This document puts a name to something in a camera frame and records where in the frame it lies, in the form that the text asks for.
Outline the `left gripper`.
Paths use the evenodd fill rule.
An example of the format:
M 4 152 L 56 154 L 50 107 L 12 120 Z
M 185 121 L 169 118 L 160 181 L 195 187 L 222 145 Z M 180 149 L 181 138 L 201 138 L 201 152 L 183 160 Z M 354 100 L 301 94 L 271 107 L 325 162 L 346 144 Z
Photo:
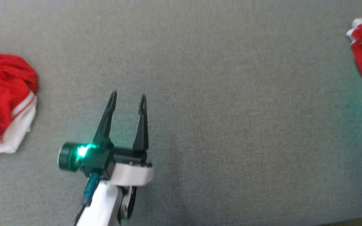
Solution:
M 146 161 L 146 150 L 149 149 L 146 96 L 143 94 L 140 100 L 140 119 L 133 150 L 110 144 L 109 136 L 116 100 L 117 91 L 113 91 L 93 138 L 94 145 L 65 143 L 59 151 L 58 166 L 65 171 L 80 170 L 86 177 L 93 173 L 98 174 L 101 180 L 115 186 L 146 186 L 153 180 L 155 172 L 152 164 Z

